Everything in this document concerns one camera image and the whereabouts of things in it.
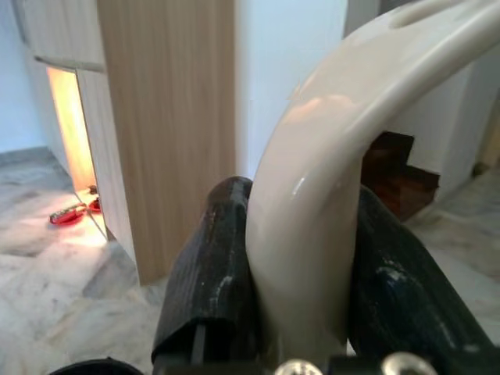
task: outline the grey marble floor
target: grey marble floor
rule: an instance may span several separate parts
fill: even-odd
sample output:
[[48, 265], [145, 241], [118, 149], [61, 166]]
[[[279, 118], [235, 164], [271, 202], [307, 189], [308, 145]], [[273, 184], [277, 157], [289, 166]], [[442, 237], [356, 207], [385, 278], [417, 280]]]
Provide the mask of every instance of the grey marble floor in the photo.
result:
[[46, 374], [106, 356], [152, 371], [166, 280], [139, 287], [128, 255], [90, 217], [48, 224], [76, 202], [53, 159], [0, 165], [1, 374]]
[[407, 223], [500, 345], [500, 169], [425, 208]]
[[[55, 161], [0, 165], [0, 373], [46, 374], [112, 356], [151, 373], [166, 280], [139, 287], [134, 264], [94, 222], [48, 225], [76, 202]], [[407, 222], [500, 344], [500, 171]]]

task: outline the black plastic part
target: black plastic part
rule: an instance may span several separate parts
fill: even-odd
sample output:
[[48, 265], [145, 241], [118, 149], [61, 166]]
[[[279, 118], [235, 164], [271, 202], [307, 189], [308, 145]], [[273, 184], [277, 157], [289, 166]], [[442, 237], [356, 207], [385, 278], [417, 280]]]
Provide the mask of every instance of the black plastic part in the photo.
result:
[[359, 201], [349, 339], [358, 355], [382, 359], [392, 352], [413, 352], [433, 358], [439, 372], [457, 353], [487, 355], [494, 349], [429, 252], [365, 188]]
[[336, 356], [328, 363], [326, 375], [383, 375], [380, 360], [370, 357]]
[[203, 366], [168, 367], [162, 369], [155, 375], [270, 375], [261, 366], [253, 362], [242, 363], [212, 363]]
[[251, 186], [232, 177], [210, 193], [170, 274], [152, 353], [155, 373], [257, 356], [258, 312], [245, 252]]
[[107, 358], [74, 363], [50, 375], [142, 375], [142, 372], [127, 363]]

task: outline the white marble tile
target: white marble tile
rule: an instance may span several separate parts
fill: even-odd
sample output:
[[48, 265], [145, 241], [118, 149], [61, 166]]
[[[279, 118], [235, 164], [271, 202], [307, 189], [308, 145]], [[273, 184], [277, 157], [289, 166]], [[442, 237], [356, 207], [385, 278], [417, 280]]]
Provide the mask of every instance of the white marble tile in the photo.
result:
[[0, 373], [47, 375], [70, 364], [69, 357], [50, 345], [0, 330]]
[[487, 171], [436, 208], [486, 234], [500, 236], [500, 169]]
[[0, 289], [33, 262], [32, 258], [25, 256], [0, 255]]
[[131, 288], [139, 288], [135, 264], [125, 250], [114, 241], [106, 245], [106, 251], [109, 252], [107, 260], [85, 286], [85, 298], [124, 298]]
[[159, 308], [120, 300], [79, 299], [44, 341], [72, 361], [110, 356], [151, 373]]
[[410, 220], [408, 228], [435, 251], [463, 261], [500, 281], [500, 239], [438, 211]]
[[29, 321], [38, 339], [66, 313], [103, 263], [101, 247], [56, 243], [0, 288], [0, 295]]
[[133, 287], [127, 292], [127, 298], [131, 301], [141, 302], [146, 305], [162, 307], [167, 283], [168, 278], [164, 277], [153, 285]]
[[34, 325], [0, 292], [0, 330], [21, 338], [32, 338]]

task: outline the floor tile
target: floor tile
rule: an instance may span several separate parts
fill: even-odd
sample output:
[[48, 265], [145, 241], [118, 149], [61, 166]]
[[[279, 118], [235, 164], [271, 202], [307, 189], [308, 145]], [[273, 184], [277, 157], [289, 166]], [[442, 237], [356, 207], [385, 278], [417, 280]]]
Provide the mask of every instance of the floor tile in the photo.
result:
[[500, 169], [493, 169], [436, 205], [486, 234], [500, 236]]
[[409, 228], [426, 245], [500, 281], [500, 239], [438, 211], [411, 221]]
[[159, 308], [137, 302], [79, 299], [44, 341], [75, 362], [110, 356], [151, 373], [158, 318]]
[[0, 373], [47, 375], [70, 364], [70, 358], [45, 343], [0, 330]]

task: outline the white wall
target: white wall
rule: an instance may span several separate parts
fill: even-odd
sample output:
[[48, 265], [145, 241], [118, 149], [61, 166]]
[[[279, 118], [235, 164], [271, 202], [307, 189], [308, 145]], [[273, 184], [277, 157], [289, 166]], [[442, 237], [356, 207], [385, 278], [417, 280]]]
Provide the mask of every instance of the white wall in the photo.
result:
[[0, 153], [44, 146], [10, 0], [0, 0]]
[[270, 135], [303, 82], [343, 35], [348, 0], [245, 0], [238, 36], [240, 174], [254, 177]]
[[415, 137], [408, 164], [441, 174], [471, 66], [424, 95], [399, 115], [389, 130]]
[[443, 162], [437, 198], [470, 178], [499, 90], [500, 45], [497, 45], [471, 67]]
[[500, 89], [500, 45], [398, 116], [389, 130], [415, 137], [409, 165], [437, 173], [440, 199], [467, 182]]

